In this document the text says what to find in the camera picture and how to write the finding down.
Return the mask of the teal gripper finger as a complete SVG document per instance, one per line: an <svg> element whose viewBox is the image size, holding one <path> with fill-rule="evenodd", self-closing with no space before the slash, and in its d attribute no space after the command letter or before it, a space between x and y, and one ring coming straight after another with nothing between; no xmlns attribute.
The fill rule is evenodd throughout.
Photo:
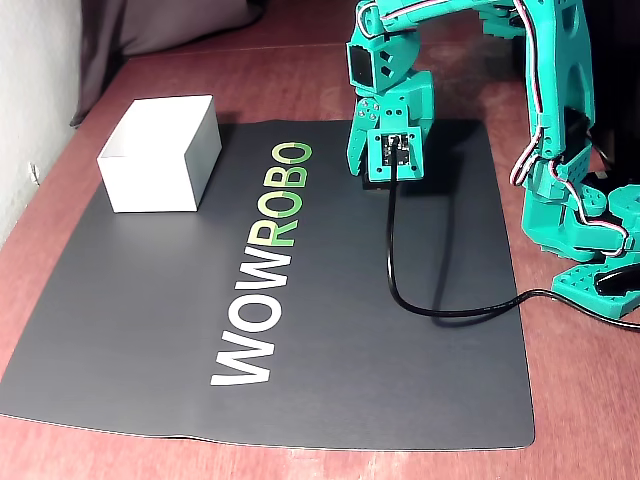
<svg viewBox="0 0 640 480"><path fill-rule="evenodd" d="M380 105L374 98L363 97L357 102L347 146L348 167L354 176L361 174L368 132L377 127L379 118Z"/></svg>

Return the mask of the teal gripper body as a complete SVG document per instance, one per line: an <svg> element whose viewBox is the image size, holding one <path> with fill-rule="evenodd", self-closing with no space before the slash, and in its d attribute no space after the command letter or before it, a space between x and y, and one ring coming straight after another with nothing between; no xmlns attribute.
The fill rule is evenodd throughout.
<svg viewBox="0 0 640 480"><path fill-rule="evenodd" d="M403 101L409 125L426 129L433 122L433 77L414 64L421 48L418 32L382 33L366 38L353 32L347 43L349 81L361 97Z"/></svg>

